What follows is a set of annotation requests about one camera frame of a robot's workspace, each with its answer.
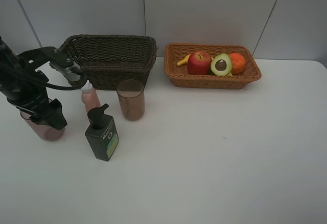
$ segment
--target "dark brown wicker basket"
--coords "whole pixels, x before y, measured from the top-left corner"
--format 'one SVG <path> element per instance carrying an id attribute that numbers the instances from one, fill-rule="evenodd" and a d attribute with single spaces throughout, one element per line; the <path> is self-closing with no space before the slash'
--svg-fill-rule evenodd
<path id="1" fill-rule="evenodd" d="M 244 71 L 232 77 L 214 75 L 189 75 L 186 65 L 177 62 L 196 51 L 206 51 L 215 57 L 221 53 L 239 53 L 246 60 Z M 165 49 L 165 74 L 178 87 L 240 89 L 261 78 L 261 72 L 248 49 L 239 45 L 211 45 L 192 43 L 171 43 Z"/>
<path id="2" fill-rule="evenodd" d="M 96 89 L 115 90 L 126 79 L 147 83 L 157 46 L 154 38 L 145 36 L 76 35 L 59 49 L 81 67 Z"/>

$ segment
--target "translucent brown cup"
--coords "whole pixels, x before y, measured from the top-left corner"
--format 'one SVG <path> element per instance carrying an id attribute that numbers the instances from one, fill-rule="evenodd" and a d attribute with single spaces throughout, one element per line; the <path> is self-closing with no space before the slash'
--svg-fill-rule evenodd
<path id="1" fill-rule="evenodd" d="M 65 128 L 62 130 L 56 130 L 53 127 L 47 125 L 37 125 L 33 123 L 30 119 L 31 115 L 24 113 L 23 111 L 20 112 L 20 116 L 27 122 L 27 124 L 34 130 L 34 132 L 45 141 L 55 141 L 59 139 L 62 134 L 65 132 Z"/>
<path id="2" fill-rule="evenodd" d="M 125 80 L 116 88 L 124 117 L 130 121 L 140 119 L 145 111 L 144 86 L 137 80 Z"/>

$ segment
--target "white wall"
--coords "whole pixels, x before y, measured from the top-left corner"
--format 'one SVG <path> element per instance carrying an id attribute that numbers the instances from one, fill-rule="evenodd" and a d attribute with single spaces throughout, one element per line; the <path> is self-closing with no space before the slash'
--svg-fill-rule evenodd
<path id="1" fill-rule="evenodd" d="M 21 0 L 43 46 L 75 34 L 144 35 L 143 0 Z"/>
<path id="2" fill-rule="evenodd" d="M 327 64 L 327 0 L 278 0 L 255 58 Z"/>
<path id="3" fill-rule="evenodd" d="M 0 0 L 0 36 L 16 54 L 40 47 L 17 0 Z"/>
<path id="4" fill-rule="evenodd" d="M 242 44 L 254 50 L 275 0 L 145 0 L 147 35 L 169 42 Z"/>

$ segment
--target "pink bottle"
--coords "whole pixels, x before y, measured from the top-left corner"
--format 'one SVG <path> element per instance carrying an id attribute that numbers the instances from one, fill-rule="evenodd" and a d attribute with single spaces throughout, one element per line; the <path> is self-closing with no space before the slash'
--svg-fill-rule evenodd
<path id="1" fill-rule="evenodd" d="M 81 90 L 82 102 L 85 104 L 86 113 L 95 107 L 101 106 L 97 92 L 89 80 L 87 80 L 86 84 L 81 88 Z"/>

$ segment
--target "bottle label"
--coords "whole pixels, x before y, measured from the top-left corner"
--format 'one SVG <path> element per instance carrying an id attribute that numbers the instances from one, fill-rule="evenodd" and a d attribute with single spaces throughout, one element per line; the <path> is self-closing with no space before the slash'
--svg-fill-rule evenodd
<path id="1" fill-rule="evenodd" d="M 112 156 L 114 150 L 116 149 L 118 141 L 119 141 L 114 121 L 112 121 L 111 125 L 106 130 L 106 132 L 102 136 L 102 139 L 107 148 L 107 155 L 110 158 Z"/>

